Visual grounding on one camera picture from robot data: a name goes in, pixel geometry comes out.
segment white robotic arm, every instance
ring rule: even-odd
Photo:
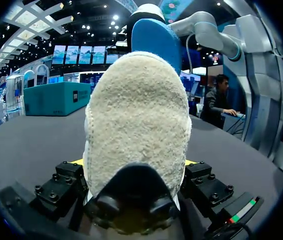
[[[231,61],[239,60],[242,55],[242,49],[234,37],[218,32],[215,18],[208,12],[198,11],[169,26],[179,37],[195,34],[200,45],[221,52]]]

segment desk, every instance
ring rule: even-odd
[[[192,118],[187,159],[204,161],[236,196],[250,192],[265,199],[248,222],[256,230],[283,191],[283,173],[257,150],[223,130]],[[66,117],[19,116],[0,126],[0,189],[21,183],[28,190],[43,184],[62,161],[81,159],[85,145],[85,108]],[[209,221],[201,219],[204,227]]]

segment teal booth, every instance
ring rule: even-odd
[[[67,116],[86,106],[91,98],[91,85],[57,82],[25,88],[27,116]]]

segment man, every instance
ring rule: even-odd
[[[224,74],[219,74],[215,80],[215,87],[206,94],[200,117],[204,121],[222,129],[224,120],[221,113],[236,116],[237,112],[234,109],[230,109],[226,98],[229,78]]]

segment fuzzy white object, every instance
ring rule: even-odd
[[[176,197],[192,121],[172,66],[149,52],[122,56],[100,78],[85,114],[84,176],[92,196],[125,165],[146,163]]]

